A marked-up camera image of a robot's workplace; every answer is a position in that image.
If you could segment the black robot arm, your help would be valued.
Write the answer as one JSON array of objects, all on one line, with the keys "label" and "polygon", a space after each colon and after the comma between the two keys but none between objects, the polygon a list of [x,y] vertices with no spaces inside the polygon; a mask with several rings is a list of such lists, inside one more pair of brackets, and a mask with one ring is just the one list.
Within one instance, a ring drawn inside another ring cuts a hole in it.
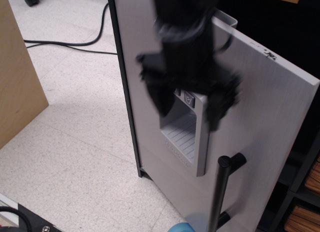
[{"label": "black robot arm", "polygon": [[141,79],[161,116],[172,109],[177,89],[207,96],[209,130],[237,102],[240,78],[215,60],[212,18],[220,0],[153,0],[162,50],[136,57]]}]

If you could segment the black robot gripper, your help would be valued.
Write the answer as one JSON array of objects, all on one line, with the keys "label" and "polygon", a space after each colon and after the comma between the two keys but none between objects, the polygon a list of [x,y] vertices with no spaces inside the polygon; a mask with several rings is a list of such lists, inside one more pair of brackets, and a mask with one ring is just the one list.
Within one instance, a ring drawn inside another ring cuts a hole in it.
[{"label": "black robot gripper", "polygon": [[238,103],[241,79],[215,59],[214,29],[204,29],[188,39],[162,41],[162,50],[139,54],[145,82],[158,113],[166,117],[175,102],[175,89],[208,95],[206,119],[209,131],[217,131],[220,120]]}]

